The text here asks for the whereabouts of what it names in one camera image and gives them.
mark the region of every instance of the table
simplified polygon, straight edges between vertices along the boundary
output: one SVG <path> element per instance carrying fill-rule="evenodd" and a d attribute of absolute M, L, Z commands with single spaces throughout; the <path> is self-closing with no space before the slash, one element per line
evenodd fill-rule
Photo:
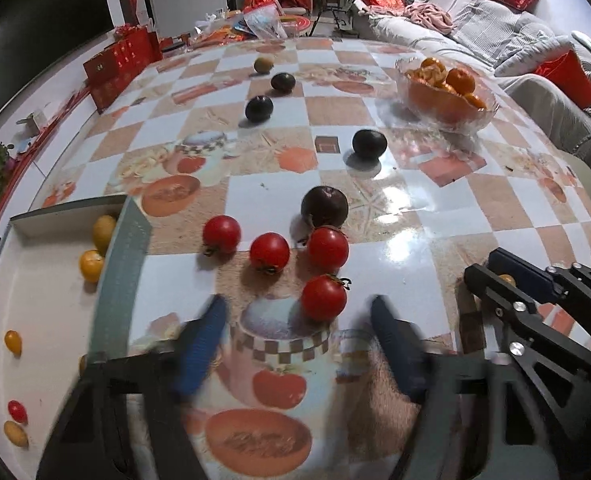
<path fill-rule="evenodd" d="M 291 95 L 275 95 L 271 76 L 253 73 L 258 54 L 275 57 L 272 74 L 296 76 Z M 100 117 L 47 199 L 127 192 L 149 216 L 154 233 L 129 352 L 175 335 L 214 292 L 230 300 L 221 352 L 185 419 L 212 479 L 387 478 L 417 408 L 396 392 L 374 348 L 367 298 L 386 294 L 397 315 L 434 345 L 471 350 L 493 341 L 482 336 L 482 317 L 463 294 L 466 266 L 498 246 L 539 267 L 591 266 L 591 201 L 538 127 L 490 80 L 500 108 L 477 138 L 422 127 L 395 99 L 395 61 L 408 54 L 385 43 L 299 38 L 163 60 Z M 263 93 L 275 109 L 253 126 L 244 107 Z M 361 128 L 388 139 L 376 166 L 351 156 Z M 351 253 L 341 276 L 352 286 L 338 320 L 311 327 L 294 316 L 303 283 L 315 275 L 295 242 L 303 235 L 301 198 L 321 184 L 349 200 L 343 230 Z M 152 199 L 176 185 L 192 192 L 173 206 Z M 239 252 L 225 261 L 201 255 L 202 225 L 218 214 L 242 226 Z M 248 266 L 251 242 L 268 231 L 294 247 L 275 278 Z M 542 312 L 587 343 L 558 307 Z M 133 443 L 149 478 L 140 406 L 133 400 L 130 407 Z M 261 423 L 262 431 L 301 438 L 283 459 L 249 455 L 234 465 L 223 431 Z"/>

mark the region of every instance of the cherry tomato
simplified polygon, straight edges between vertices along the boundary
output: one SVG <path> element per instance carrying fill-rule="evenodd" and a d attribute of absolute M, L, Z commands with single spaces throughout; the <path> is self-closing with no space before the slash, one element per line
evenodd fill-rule
<path fill-rule="evenodd" d="M 349 258 L 349 241 L 332 226 L 318 227 L 306 243 L 311 263 L 327 272 L 338 270 Z"/>
<path fill-rule="evenodd" d="M 24 409 L 24 406 L 19 403 L 17 400 L 10 400 L 7 404 L 7 410 L 9 410 L 9 415 L 12 416 L 12 419 L 20 424 L 27 423 L 27 410 Z"/>
<path fill-rule="evenodd" d="M 202 229 L 202 243 L 207 256 L 218 252 L 235 253 L 241 238 L 240 224 L 226 215 L 214 216 Z"/>
<path fill-rule="evenodd" d="M 252 266 L 268 274 L 275 274 L 284 269 L 290 255 L 289 244 L 278 233 L 258 236 L 249 249 Z"/>
<path fill-rule="evenodd" d="M 261 370 L 253 376 L 253 393 L 268 408 L 291 410 L 306 394 L 306 380 L 297 374 Z"/>
<path fill-rule="evenodd" d="M 311 278 L 302 291 L 300 303 L 304 313 L 315 321 L 331 321 L 339 316 L 347 304 L 347 290 L 351 280 L 323 274 Z"/>
<path fill-rule="evenodd" d="M 22 338 L 15 330 L 7 330 L 4 335 L 4 344 L 7 345 L 9 351 L 16 357 L 22 354 Z"/>

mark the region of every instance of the glass bowl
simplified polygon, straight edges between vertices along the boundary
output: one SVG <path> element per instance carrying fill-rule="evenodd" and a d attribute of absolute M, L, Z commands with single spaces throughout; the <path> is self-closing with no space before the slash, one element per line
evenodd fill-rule
<path fill-rule="evenodd" d="M 486 109 L 474 107 L 461 95 L 411 78 L 407 71 L 419 68 L 425 58 L 426 56 L 418 53 L 397 60 L 395 67 L 398 95 L 402 103 L 423 123 L 444 132 L 471 135 L 487 126 L 499 106 L 493 92 L 482 82 L 480 76 L 473 69 L 469 69 L 475 79 L 473 93 L 484 102 Z M 450 59 L 436 59 L 444 63 L 447 70 L 465 68 L 464 64 Z"/>

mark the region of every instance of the sofa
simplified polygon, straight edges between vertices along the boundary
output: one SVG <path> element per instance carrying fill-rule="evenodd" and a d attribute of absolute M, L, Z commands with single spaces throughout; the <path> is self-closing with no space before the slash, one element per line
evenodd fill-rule
<path fill-rule="evenodd" d="M 558 34 L 529 12 L 492 0 L 414 0 L 446 10 L 448 36 L 407 18 L 375 14 L 361 0 L 351 2 L 360 38 L 388 41 L 464 62 L 506 91 L 554 145 L 574 153 L 591 168 L 591 107 L 576 106 L 556 85 L 535 75 L 536 67 L 573 49 L 591 80 L 591 49 L 573 35 Z"/>

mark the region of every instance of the tv screen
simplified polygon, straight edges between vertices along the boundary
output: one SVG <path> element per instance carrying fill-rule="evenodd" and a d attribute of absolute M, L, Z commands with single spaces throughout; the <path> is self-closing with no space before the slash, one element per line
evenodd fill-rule
<path fill-rule="evenodd" d="M 107 0 L 12 0 L 0 18 L 0 111 L 28 83 L 113 28 Z"/>

